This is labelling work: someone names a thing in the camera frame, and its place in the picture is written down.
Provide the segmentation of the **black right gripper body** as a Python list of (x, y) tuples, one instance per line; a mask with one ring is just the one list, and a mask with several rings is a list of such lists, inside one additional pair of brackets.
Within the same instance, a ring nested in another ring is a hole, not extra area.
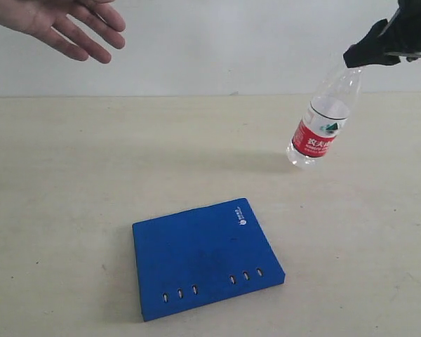
[(379, 35), (382, 50), (387, 57), (412, 62), (421, 58), (421, 0), (398, 1), (398, 5)]

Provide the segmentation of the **person's open hand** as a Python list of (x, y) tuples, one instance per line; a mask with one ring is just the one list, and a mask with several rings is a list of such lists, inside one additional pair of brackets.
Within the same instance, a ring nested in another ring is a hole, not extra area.
[(93, 58), (108, 64), (110, 52), (92, 39), (72, 20), (92, 29), (115, 49), (126, 40), (122, 32), (126, 22), (111, 1), (2, 1), (0, 25), (26, 34), (76, 61)]

